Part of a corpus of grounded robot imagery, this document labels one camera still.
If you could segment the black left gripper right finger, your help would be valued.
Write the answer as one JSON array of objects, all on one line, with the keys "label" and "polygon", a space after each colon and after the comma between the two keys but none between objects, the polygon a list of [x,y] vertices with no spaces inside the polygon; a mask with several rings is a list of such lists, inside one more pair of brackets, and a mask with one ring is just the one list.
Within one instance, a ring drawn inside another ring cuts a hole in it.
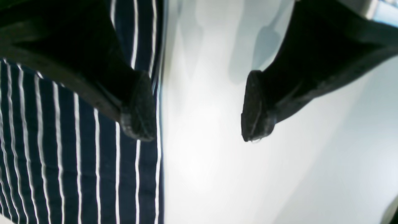
[{"label": "black left gripper right finger", "polygon": [[297,0],[273,62],[247,77],[243,140],[397,56],[396,0]]}]

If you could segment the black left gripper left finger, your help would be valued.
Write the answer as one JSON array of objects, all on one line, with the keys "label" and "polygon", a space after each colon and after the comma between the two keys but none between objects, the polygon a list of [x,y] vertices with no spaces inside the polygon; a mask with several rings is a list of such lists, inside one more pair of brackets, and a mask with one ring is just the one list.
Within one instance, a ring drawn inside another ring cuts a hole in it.
[{"label": "black left gripper left finger", "polygon": [[156,137],[147,72],[132,69],[102,0],[2,0],[1,57],[64,84],[141,141]]}]

